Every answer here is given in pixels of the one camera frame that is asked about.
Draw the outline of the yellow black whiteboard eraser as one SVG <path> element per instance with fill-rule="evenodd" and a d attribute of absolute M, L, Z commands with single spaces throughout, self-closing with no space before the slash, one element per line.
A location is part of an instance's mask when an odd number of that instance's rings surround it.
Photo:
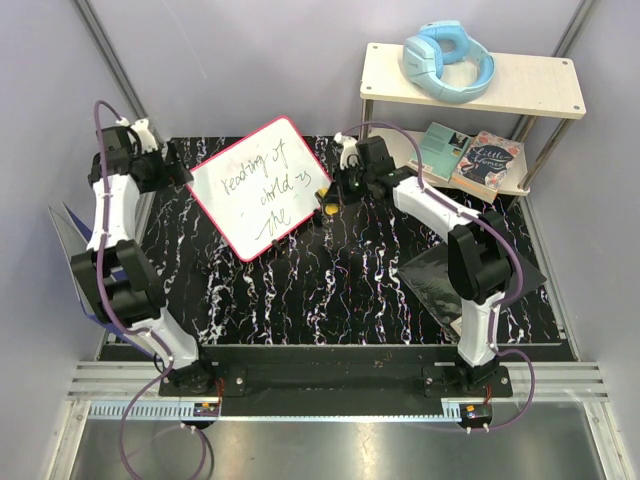
<path fill-rule="evenodd" d="M 335 186 L 320 188 L 315 192 L 315 198 L 319 204 L 322 215 L 333 216 L 340 212 L 340 195 Z"/>

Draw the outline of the pink framed whiteboard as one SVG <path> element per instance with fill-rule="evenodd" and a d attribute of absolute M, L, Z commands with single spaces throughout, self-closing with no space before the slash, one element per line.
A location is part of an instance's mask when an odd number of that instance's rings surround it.
<path fill-rule="evenodd" d="M 309 220 L 330 176 L 280 116 L 191 170 L 188 188 L 235 255 L 250 262 Z"/>

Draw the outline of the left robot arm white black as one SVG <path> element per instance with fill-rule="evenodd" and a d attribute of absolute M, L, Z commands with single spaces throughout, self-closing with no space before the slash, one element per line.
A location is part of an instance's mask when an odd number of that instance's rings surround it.
<path fill-rule="evenodd" d="M 206 395 L 216 382 L 212 360 L 169 312 L 161 278 L 135 239 L 141 195 L 193 177 L 146 118 L 120 119 L 102 138 L 88 175 L 96 197 L 93 231 L 85 251 L 71 258 L 72 273 L 101 324 L 153 356 L 175 389 Z"/>

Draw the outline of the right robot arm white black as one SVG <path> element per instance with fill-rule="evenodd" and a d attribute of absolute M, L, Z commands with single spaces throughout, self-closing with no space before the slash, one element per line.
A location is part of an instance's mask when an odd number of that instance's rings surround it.
<path fill-rule="evenodd" d="M 323 213 L 364 196 L 390 199 L 445 241 L 448 278 L 461 298 L 462 330 L 444 383 L 466 396 L 480 394 L 499 367 L 497 321 L 509 283 L 523 279 L 517 254 L 499 230 L 502 216 L 468 208 L 412 168 L 397 166 L 380 136 L 357 140 L 337 133 L 334 141 L 340 160 L 328 192 L 318 197 Z"/>

